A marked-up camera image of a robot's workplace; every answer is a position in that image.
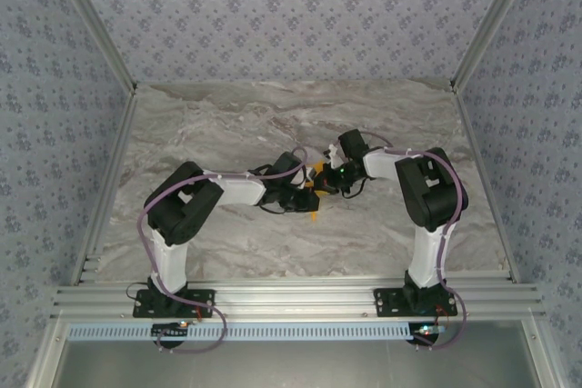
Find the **aluminium frame post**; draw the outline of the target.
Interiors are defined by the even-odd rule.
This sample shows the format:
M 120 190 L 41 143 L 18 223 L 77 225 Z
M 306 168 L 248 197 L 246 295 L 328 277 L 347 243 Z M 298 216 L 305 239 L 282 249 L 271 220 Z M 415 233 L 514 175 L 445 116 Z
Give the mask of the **aluminium frame post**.
M 124 90 L 132 95 L 135 91 L 133 80 L 125 62 L 116 48 L 114 41 L 106 30 L 104 21 L 100 18 L 91 0 L 70 0 L 77 13 L 81 16 L 86 29 L 93 37 L 98 49 L 104 56 L 109 68 L 113 72 Z
M 467 86 L 514 1 L 491 1 L 454 75 L 451 77 L 451 89 L 454 94 L 459 95 Z

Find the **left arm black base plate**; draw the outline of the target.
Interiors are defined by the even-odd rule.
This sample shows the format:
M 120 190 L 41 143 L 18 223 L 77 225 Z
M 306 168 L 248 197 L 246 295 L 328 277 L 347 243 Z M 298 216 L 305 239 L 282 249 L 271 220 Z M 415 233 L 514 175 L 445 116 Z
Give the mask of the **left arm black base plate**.
M 213 289 L 183 289 L 178 297 L 213 305 L 216 291 Z M 178 302 L 167 295 L 153 290 L 139 290 L 135 297 L 134 318 L 211 318 L 213 310 Z

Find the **aluminium mounting rail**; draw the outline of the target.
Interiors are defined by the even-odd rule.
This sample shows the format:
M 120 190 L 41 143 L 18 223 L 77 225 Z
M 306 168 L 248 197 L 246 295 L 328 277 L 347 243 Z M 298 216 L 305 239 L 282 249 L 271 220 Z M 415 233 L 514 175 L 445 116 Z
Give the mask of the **aluminium mounting rail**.
M 229 322 L 372 321 L 377 318 L 370 281 L 291 281 L 210 284 L 215 305 Z M 522 320 L 547 314 L 539 291 L 531 284 L 507 280 L 451 283 L 467 308 L 469 321 Z M 69 321 L 128 321 L 133 302 L 124 286 L 93 284 L 57 291 L 52 318 Z

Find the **aluminium side rail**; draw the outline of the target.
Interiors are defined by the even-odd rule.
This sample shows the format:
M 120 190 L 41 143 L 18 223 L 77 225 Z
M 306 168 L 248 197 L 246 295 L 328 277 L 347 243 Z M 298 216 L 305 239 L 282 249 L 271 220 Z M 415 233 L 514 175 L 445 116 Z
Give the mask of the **aluminium side rail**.
M 85 236 L 76 258 L 70 285 L 94 281 L 102 252 L 102 236 L 109 225 L 115 203 L 115 196 L 121 179 L 126 148 L 131 136 L 135 109 L 136 90 L 131 90 L 125 102 L 121 122 L 113 142 L 113 147 L 101 180 L 95 207 L 90 215 Z
M 478 147 L 478 141 L 477 141 L 477 138 L 475 136 L 475 133 L 474 133 L 474 130 L 473 130 L 470 118 L 469 118 L 469 114 L 467 112 L 465 103 L 463 102 L 462 96 L 459 93 L 457 93 L 456 91 L 453 91 L 453 96 L 454 96 L 455 105 L 456 105 L 461 123 L 462 123 L 464 131 L 466 133 L 467 140 L 469 142 L 470 148 L 471 148 L 472 153 L 473 153 L 475 160 L 476 160 L 477 170 L 479 173 L 479 177 L 481 179 L 481 184 L 483 185 L 483 188 L 484 188 L 484 191 L 485 191 L 485 194 L 487 197 L 489 209 L 491 211 L 491 214 L 493 216 L 493 219 L 494 219 L 496 227 L 497 227 L 497 233 L 499 235 L 500 241 L 501 241 L 503 248 L 504 248 L 504 253 L 505 253 L 505 257 L 506 257 L 507 265 L 508 265 L 509 278 L 511 279 L 511 281 L 514 284 L 519 284 L 522 282 L 521 275 L 520 275 L 518 268 L 517 268 L 517 262 L 515 260 L 509 239 L 507 237 L 507 232 L 506 232 L 505 226 L 503 224 L 501 213 L 499 211 L 499 208 L 497 207 L 495 194 L 493 192 L 491 183 L 490 183 L 489 178 L 488 178 L 485 162 L 484 162 L 483 157 L 480 153 L 480 150 Z

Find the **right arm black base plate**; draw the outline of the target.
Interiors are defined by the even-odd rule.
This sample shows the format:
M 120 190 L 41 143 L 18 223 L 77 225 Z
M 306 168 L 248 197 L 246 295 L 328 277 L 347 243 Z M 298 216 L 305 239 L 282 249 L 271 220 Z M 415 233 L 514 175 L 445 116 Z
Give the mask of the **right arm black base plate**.
M 441 285 L 421 289 L 408 285 L 378 288 L 373 296 L 378 317 L 458 315 L 456 299 Z

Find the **grey metal panel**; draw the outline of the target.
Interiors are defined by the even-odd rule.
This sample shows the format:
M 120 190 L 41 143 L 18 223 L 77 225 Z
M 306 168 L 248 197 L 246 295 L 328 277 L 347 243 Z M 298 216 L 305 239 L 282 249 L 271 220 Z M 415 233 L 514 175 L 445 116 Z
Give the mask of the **grey metal panel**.
M 70 343 L 53 388 L 541 388 L 504 347 L 417 351 L 405 342 L 226 343 L 201 355 L 151 343 Z

